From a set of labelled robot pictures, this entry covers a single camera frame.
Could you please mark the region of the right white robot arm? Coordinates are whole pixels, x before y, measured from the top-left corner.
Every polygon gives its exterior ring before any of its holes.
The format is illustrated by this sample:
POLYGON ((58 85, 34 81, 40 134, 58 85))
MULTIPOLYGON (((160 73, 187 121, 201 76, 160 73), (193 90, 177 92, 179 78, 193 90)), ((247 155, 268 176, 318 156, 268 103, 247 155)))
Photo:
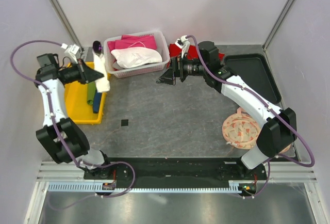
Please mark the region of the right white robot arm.
POLYGON ((246 110, 261 128, 256 145, 237 162, 239 178, 249 179, 257 166, 275 157, 296 140, 295 112, 267 101, 232 69, 222 65, 219 50, 213 42, 199 43, 196 49, 198 57, 192 60, 188 59, 189 41, 178 40, 176 45, 182 52, 171 58, 169 68, 156 81, 158 84, 175 85, 176 79, 183 82, 187 76, 201 76, 209 87, 246 110))

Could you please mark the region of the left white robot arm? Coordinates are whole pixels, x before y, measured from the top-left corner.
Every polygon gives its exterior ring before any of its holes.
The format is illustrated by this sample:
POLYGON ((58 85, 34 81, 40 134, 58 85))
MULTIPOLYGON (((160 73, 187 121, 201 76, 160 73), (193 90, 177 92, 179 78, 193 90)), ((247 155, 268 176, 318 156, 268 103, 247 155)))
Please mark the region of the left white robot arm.
POLYGON ((56 54, 40 55, 37 61, 40 68, 35 84, 44 105, 43 127, 36 131, 38 141, 56 163, 85 163, 96 167, 95 173, 101 179, 110 178, 113 166, 105 162, 102 151, 90 148, 83 131, 68 116, 64 99, 64 86, 73 82, 101 82, 97 89, 108 91, 106 71, 101 69, 100 62, 91 68, 81 59, 63 69, 56 61, 56 54))

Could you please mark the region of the red folded cloth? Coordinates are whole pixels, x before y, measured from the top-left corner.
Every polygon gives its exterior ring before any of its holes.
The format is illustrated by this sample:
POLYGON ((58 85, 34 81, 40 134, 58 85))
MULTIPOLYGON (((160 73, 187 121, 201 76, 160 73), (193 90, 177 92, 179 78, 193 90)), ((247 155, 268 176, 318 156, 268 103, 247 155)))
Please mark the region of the red folded cloth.
MULTIPOLYGON (((182 49, 180 49, 177 45, 175 44, 170 44, 169 45, 169 55, 170 57, 177 57, 181 55, 182 49)), ((218 53, 219 60, 222 61, 223 58, 225 57, 225 54, 223 53, 218 53)), ((188 60, 194 60, 194 59, 199 59, 196 47, 194 45, 191 45, 188 49, 187 52, 187 59, 188 60)))

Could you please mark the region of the yellow plastic tray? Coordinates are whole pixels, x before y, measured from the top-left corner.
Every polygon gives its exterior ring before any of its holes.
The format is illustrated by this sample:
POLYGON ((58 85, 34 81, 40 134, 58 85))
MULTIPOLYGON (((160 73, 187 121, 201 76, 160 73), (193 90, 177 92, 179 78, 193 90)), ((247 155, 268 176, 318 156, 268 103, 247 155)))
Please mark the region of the yellow plastic tray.
POLYGON ((73 82, 65 85, 64 100, 68 116, 76 124, 101 124, 106 92, 102 93, 102 99, 98 114, 93 113, 92 105, 87 104, 87 84, 73 82))

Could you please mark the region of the white plastic basket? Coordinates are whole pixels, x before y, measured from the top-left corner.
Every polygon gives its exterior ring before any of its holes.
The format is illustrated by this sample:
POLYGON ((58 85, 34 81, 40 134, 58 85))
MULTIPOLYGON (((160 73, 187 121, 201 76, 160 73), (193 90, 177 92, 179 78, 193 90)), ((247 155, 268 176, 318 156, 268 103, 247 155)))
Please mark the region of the white plastic basket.
POLYGON ((143 73, 150 73, 155 71, 163 70, 164 67, 169 63, 170 61, 170 55, 169 55, 169 49, 168 45, 166 43, 165 37, 162 32, 160 31, 145 31, 141 33, 134 33, 129 34, 132 36, 143 36, 143 35, 153 35, 157 44, 157 52, 162 56, 162 62, 160 63, 151 63, 146 64, 143 66, 130 68, 130 69, 122 69, 120 68, 115 58, 112 56, 111 51, 109 50, 107 46, 108 41, 113 41, 115 39, 121 39, 121 36, 113 37, 105 40, 104 42, 104 57, 105 57, 105 67, 108 73, 113 74, 117 78, 123 78, 123 77, 129 77, 134 75, 139 75, 143 73))

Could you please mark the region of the white cloth in basket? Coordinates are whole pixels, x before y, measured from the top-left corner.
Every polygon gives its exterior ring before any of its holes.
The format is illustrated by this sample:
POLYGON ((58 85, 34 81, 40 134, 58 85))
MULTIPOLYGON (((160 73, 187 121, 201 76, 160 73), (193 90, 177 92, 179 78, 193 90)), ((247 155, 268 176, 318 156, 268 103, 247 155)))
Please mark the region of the white cloth in basket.
POLYGON ((162 56, 153 49, 145 47, 129 47, 111 51, 117 65, 122 69, 130 69, 151 63, 162 62, 162 56))

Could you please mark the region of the pink cloth in basket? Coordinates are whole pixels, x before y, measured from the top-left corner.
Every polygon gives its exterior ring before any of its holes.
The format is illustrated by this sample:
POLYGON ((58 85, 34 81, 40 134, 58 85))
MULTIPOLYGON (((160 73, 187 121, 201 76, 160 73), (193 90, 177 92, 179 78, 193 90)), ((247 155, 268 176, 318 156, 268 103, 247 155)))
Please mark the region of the pink cloth in basket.
POLYGON ((121 39, 108 41, 107 46, 110 51, 128 49, 131 47, 145 47, 147 49, 157 50, 157 44, 153 35, 122 35, 121 39))

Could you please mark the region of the small black square marker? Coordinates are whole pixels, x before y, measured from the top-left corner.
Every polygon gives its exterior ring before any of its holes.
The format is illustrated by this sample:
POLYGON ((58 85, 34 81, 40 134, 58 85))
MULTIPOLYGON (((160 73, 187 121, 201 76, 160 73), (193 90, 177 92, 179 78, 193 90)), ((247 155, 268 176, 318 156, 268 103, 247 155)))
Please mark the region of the small black square marker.
POLYGON ((121 120, 121 126, 128 126, 129 125, 129 120, 128 119, 122 119, 121 120))

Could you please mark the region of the black plastic tray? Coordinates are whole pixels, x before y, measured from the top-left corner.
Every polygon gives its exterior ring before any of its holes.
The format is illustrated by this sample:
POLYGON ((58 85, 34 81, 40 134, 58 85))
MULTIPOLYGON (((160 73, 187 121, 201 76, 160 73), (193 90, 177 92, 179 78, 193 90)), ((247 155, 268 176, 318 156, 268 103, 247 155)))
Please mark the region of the black plastic tray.
POLYGON ((273 104, 280 103, 282 96, 264 55, 228 55, 224 62, 263 98, 273 104))

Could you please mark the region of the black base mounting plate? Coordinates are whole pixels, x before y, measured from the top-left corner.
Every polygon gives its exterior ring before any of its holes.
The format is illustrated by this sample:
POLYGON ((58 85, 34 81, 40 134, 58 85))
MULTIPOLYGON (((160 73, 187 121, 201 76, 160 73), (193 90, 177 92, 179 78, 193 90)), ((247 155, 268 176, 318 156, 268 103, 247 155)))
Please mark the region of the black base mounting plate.
POLYGON ((127 188, 220 188, 230 181, 265 180, 266 169, 247 170, 231 157, 120 157, 109 158, 108 168, 85 172, 85 180, 112 180, 127 188))

